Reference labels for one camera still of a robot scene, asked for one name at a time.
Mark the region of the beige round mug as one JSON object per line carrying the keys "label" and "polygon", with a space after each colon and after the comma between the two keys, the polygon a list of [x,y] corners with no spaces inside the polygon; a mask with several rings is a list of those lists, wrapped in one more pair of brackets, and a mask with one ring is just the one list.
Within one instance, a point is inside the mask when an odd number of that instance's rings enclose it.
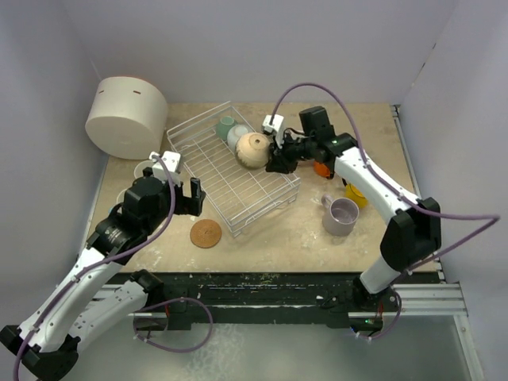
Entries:
{"label": "beige round mug", "polygon": [[270,141],[262,133],[247,133],[237,142],[235,154],[237,161],[247,169],[260,169],[269,160]]}

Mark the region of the sage green cup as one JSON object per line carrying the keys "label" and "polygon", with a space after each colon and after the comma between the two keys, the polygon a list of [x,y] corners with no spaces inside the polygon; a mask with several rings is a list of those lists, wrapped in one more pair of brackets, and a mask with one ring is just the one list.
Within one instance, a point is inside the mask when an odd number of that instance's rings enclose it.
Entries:
{"label": "sage green cup", "polygon": [[215,133],[220,139],[227,140],[229,130],[236,124],[236,120],[231,116],[221,117],[219,122],[215,125]]}

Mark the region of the pale grey white mug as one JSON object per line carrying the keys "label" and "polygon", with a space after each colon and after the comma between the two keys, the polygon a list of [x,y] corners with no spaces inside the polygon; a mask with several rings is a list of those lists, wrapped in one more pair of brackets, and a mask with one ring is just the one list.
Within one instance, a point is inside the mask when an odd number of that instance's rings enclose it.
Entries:
{"label": "pale grey white mug", "polygon": [[233,126],[227,134],[227,145],[229,149],[233,152],[237,145],[239,139],[243,137],[243,135],[247,133],[251,133],[252,129],[248,125],[235,125]]}

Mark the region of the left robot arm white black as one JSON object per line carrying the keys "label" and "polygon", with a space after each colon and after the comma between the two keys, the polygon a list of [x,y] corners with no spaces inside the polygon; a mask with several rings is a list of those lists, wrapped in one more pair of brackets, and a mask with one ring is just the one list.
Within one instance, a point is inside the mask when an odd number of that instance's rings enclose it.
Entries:
{"label": "left robot arm white black", "polygon": [[190,179],[191,195],[159,165],[145,168],[123,202],[97,224],[74,267],[51,296],[20,325],[1,331],[2,344],[16,356],[13,377],[25,367],[39,380],[61,380],[80,355],[127,314],[154,311],[165,300],[164,282],[136,271],[110,296],[91,299],[133,255],[153,242],[174,214],[198,216],[206,193]]}

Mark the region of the light pink mug white inside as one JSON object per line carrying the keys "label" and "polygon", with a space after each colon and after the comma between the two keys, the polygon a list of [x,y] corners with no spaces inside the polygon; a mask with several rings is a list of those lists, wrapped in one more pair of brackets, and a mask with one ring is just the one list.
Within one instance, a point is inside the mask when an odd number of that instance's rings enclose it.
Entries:
{"label": "light pink mug white inside", "polygon": [[151,160],[143,160],[141,161],[133,171],[134,179],[139,179],[142,177],[153,175],[152,165],[154,163]]}

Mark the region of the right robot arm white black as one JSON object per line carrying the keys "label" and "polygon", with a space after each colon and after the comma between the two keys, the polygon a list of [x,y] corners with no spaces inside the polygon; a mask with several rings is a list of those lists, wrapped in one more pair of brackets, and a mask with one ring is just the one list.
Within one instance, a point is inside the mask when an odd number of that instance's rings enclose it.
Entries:
{"label": "right robot arm white black", "polygon": [[355,279],[352,292],[359,309],[372,310],[404,271],[441,247],[440,206],[397,184],[350,134],[336,134],[324,107],[303,110],[299,118],[303,131],[292,137],[282,116],[265,117],[262,131],[273,139],[266,170],[290,174],[298,162],[315,160],[355,186],[376,208],[387,225],[380,256]]}

